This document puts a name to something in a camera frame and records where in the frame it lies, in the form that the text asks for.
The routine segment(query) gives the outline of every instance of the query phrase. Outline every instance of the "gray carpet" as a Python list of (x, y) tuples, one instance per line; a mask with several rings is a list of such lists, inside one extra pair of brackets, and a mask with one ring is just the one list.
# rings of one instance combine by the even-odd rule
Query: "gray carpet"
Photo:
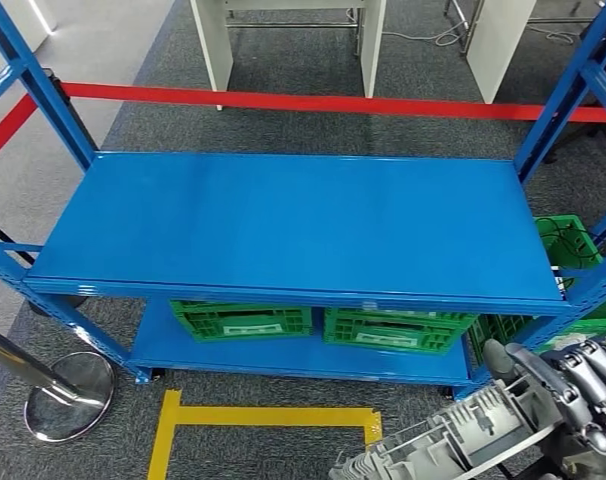
[[(551, 8), (541, 0), (540, 8)], [(386, 30), (425, 35), (450, 24), (442, 2), (388, 2)], [(243, 14), (237, 19), (309, 19), (312, 14)], [(323, 14), (341, 19), (340, 11)], [(231, 89), (361, 95), (352, 32), (338, 30), (233, 30), (236, 63)], [(527, 32), (497, 102), (544, 102), (573, 49)], [(208, 85), (189, 4), (177, 0), (136, 83)], [(375, 94), (386, 97), (480, 100), (455, 47), (385, 37)], [(114, 150), (202, 150), (288, 153), (390, 154), (511, 158), (527, 132), (520, 122), (375, 117), (252, 111), (186, 106), (125, 105), (105, 143)], [(588, 225), (606, 211), (606, 144), (585, 139), (565, 148), (561, 160), (541, 167), (527, 187), (536, 214), (578, 213)], [(129, 344), (142, 301), (91, 299), (83, 311)], [(18, 314), (10, 337), (51, 362), (86, 348), (52, 321)], [(145, 478), (157, 413), (166, 388), (183, 389), (196, 405), (366, 406), (381, 412), (386, 432), (423, 419), (445, 403), (436, 388), (250, 375), (168, 372), (135, 386), (122, 373), (114, 408), (91, 434), (49, 446), (33, 440), (21, 420), (28, 387), (0, 368), (0, 479)], [(358, 429), (180, 427), (170, 479), (326, 478), (343, 448), (357, 449)], [(514, 470), (530, 457), (516, 459)]]

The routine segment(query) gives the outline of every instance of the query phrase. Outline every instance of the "white table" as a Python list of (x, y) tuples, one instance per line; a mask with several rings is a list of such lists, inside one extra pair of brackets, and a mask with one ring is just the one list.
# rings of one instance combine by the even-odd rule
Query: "white table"
[(474, 0), (470, 22), (457, 0), (446, 0), (444, 13), (453, 5), (465, 30), (465, 54), (483, 100), (492, 103), (521, 36), (528, 24), (588, 24), (592, 19), (571, 16), (531, 18), (536, 0)]
[(228, 35), (228, 10), (359, 9), (359, 56), (365, 96), (374, 94), (378, 50), (387, 0), (191, 0), (210, 85), (228, 89), (232, 71), (232, 49)]

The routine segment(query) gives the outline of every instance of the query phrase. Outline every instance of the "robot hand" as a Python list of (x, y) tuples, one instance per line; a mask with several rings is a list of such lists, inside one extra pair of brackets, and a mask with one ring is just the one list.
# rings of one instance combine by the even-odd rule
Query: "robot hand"
[(486, 365), (512, 383), (529, 374), (554, 399), (563, 423), (539, 447), (573, 477), (606, 475), (606, 335), (538, 356), (519, 344), (486, 344)]

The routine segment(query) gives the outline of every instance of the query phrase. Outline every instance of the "blue metal shelf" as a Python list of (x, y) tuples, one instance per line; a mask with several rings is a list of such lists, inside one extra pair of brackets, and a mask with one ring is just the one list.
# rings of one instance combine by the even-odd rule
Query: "blue metal shelf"
[[(169, 298), (537, 316), (517, 340), (536, 349), (606, 301), (606, 259), (561, 299), (523, 187), (592, 88), (606, 107), (606, 7), (514, 162), (95, 152), (65, 93), (0, 4), (0, 95), (19, 79), (86, 171), (31, 269), (0, 243), (0, 279), (123, 366), (455, 385), (463, 342), (444, 356), (310, 338), (194, 343)], [(606, 216), (593, 229), (606, 239)], [(53, 294), (151, 297), (127, 351)]]
[(130, 362), (177, 368), (348, 380), (470, 385), (461, 342), (446, 355), (379, 351), (323, 342), (315, 320), (309, 337), (196, 343), (172, 314), (168, 302), (150, 300), (132, 348)]
[(101, 154), (25, 282), (267, 304), (568, 308), (512, 164), (495, 160)]

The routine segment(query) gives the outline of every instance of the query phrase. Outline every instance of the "red barrier tape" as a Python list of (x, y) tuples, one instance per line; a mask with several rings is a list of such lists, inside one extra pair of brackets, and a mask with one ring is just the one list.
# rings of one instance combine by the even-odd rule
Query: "red barrier tape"
[(25, 94), (12, 110), (0, 121), (0, 149), (9, 141), (12, 135), (25, 123), (37, 105), (30, 95)]
[[(249, 92), (212, 92), (211, 90), (161, 87), (134, 87), (89, 83), (64, 83), (71, 97), (102, 98), (129, 102), (173, 103), (185, 105), (224, 105), (227, 107), (295, 110), (298, 112), (342, 112), (425, 117), (484, 118), (500, 120), (536, 120), (541, 105), (492, 104), (362, 98), (313, 95), (284, 95)], [(572, 122), (606, 123), (606, 110), (579, 107)]]

